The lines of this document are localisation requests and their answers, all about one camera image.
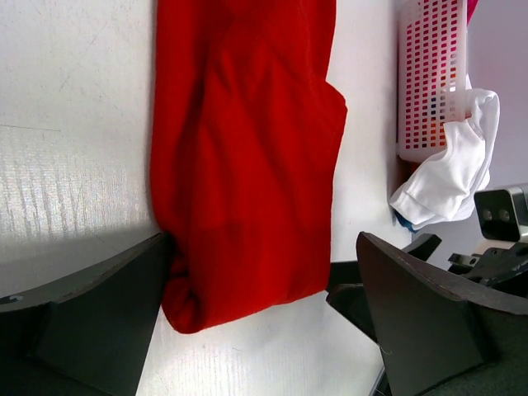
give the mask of perforated basket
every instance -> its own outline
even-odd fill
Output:
[[[421,163],[465,118],[467,0],[408,0],[399,16],[398,154]]]

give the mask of white tabletop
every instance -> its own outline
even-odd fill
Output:
[[[0,297],[66,276],[157,231],[149,209],[152,0],[0,2]],[[348,118],[332,259],[361,230],[403,246],[394,184],[396,25],[390,0],[339,0],[328,75]],[[138,395],[359,395],[378,348],[324,294],[193,336],[161,313]]]

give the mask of wall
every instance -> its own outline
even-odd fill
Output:
[[[528,182],[528,165],[523,163],[528,147],[528,2],[481,0],[469,26],[469,75],[473,87],[498,93],[501,119],[490,168],[490,188]],[[480,234],[476,214],[458,223],[436,224],[424,232],[443,240],[431,258],[447,267],[452,252],[471,253]]]

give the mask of table surface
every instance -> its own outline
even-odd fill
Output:
[[[104,260],[157,228],[146,175],[152,0],[0,3],[0,297]],[[332,259],[360,231],[397,245],[396,24],[390,0],[338,0],[328,80],[348,117]],[[158,317],[138,395],[366,396],[378,347],[324,294],[182,336]]]

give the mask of white cloth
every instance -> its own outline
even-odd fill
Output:
[[[500,105],[495,92],[466,91],[463,122],[444,124],[447,149],[429,157],[391,197],[390,204],[413,229],[463,220],[474,210],[474,193],[489,183]]]

